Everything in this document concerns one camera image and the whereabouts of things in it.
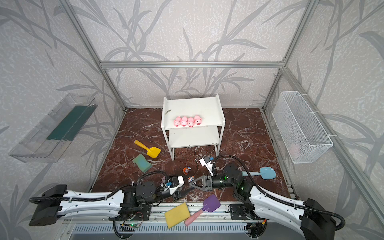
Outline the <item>pink pig toy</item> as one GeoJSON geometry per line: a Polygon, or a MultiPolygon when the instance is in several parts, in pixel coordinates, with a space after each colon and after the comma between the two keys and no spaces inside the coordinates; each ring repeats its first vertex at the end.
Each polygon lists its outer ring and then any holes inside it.
{"type": "Polygon", "coordinates": [[[182,117],[181,125],[182,125],[182,127],[186,127],[188,125],[188,118],[187,117],[182,117]]]}
{"type": "Polygon", "coordinates": [[[181,125],[182,118],[181,117],[176,117],[174,119],[174,126],[179,127],[181,125]]]}
{"type": "Polygon", "coordinates": [[[201,123],[202,123],[202,118],[201,118],[200,116],[196,115],[196,116],[194,117],[194,121],[195,121],[195,124],[196,124],[196,125],[201,125],[201,123]]]}
{"type": "Polygon", "coordinates": [[[194,118],[190,117],[188,118],[188,127],[192,128],[195,125],[194,118]]]}

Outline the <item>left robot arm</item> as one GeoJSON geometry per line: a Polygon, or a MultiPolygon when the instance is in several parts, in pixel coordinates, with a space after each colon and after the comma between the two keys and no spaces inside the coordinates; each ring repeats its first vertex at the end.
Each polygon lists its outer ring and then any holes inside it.
{"type": "Polygon", "coordinates": [[[56,185],[29,199],[36,205],[29,226],[49,226],[59,218],[68,217],[98,216],[126,220],[154,203],[184,198],[192,191],[192,188],[184,188],[184,184],[182,176],[170,177],[163,171],[153,171],[112,192],[82,193],[68,190],[67,185],[56,185]]]}

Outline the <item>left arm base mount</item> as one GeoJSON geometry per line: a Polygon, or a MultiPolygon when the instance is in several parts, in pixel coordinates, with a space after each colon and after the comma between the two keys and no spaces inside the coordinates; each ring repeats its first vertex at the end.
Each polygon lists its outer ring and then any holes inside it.
{"type": "Polygon", "coordinates": [[[150,218],[152,205],[142,205],[134,208],[122,208],[117,221],[148,221],[150,218]]]}

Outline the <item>white sheep Doraemon figure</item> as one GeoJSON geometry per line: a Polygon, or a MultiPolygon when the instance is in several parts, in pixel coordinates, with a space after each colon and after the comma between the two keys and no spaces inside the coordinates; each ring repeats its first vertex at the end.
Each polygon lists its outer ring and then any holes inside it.
{"type": "Polygon", "coordinates": [[[188,178],[188,182],[189,182],[189,183],[192,182],[192,181],[194,181],[194,180],[195,180],[195,177],[194,177],[194,176],[188,178]]]}

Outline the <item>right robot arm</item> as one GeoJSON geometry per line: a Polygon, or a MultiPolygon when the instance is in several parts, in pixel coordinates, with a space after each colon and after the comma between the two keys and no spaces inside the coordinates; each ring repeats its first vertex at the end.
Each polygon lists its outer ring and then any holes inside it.
{"type": "Polygon", "coordinates": [[[307,240],[332,240],[341,230],[345,219],[336,213],[326,211],[317,201],[293,200],[268,191],[253,179],[251,172],[242,173],[234,164],[224,167],[223,173],[216,171],[216,161],[229,155],[201,158],[199,161],[210,174],[201,176],[201,191],[233,188],[233,196],[242,202],[248,218],[272,220],[301,234],[307,240]]]}

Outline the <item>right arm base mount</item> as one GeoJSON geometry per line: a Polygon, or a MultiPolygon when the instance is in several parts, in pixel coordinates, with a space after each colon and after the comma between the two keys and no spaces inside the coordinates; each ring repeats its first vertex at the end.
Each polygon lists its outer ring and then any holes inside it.
{"type": "Polygon", "coordinates": [[[231,220],[255,220],[256,215],[251,213],[244,204],[230,204],[228,211],[231,214],[231,220]]]}

